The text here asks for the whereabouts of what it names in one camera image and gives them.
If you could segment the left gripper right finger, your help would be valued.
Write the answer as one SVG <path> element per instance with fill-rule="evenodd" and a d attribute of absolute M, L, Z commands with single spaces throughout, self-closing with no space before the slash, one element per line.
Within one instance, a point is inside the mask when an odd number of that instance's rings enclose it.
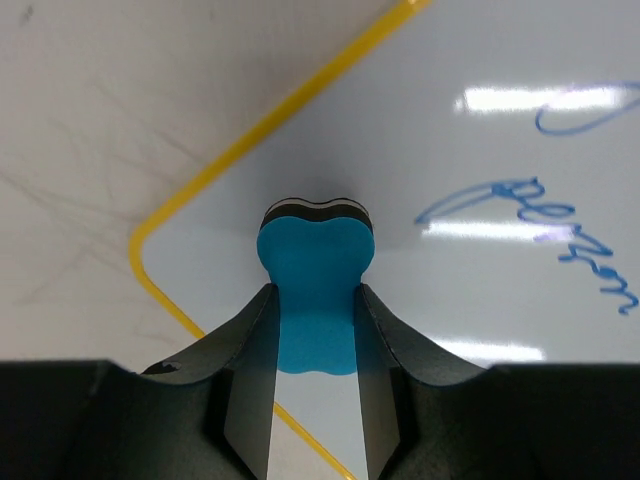
<path fill-rule="evenodd" d="M 354 328 L 372 479 L 635 479 L 635 364 L 478 367 L 397 318 L 367 285 Z"/>

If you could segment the blue whiteboard eraser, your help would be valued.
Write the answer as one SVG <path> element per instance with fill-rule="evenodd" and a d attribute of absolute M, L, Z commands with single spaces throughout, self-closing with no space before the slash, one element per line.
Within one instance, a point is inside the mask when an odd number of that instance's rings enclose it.
<path fill-rule="evenodd" d="M 285 198 L 265 212 L 256 247 L 279 293 L 279 370 L 355 373 L 354 298 L 375 253 L 367 210 L 348 198 Z"/>

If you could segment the yellow framed whiteboard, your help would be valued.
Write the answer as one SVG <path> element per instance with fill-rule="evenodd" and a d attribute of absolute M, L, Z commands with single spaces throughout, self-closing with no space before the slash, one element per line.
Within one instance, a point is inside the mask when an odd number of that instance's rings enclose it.
<path fill-rule="evenodd" d="M 457 355 L 637 361 L 638 3 L 395 7 L 145 221 L 132 268 L 209 331 L 291 195 L 360 201 L 366 282 Z"/>

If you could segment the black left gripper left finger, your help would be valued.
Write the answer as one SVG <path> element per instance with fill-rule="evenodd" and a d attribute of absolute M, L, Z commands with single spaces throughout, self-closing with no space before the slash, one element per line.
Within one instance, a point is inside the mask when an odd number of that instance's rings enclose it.
<path fill-rule="evenodd" d="M 277 288 L 142 373 L 107 360 L 1 365 L 5 479 L 263 479 Z"/>

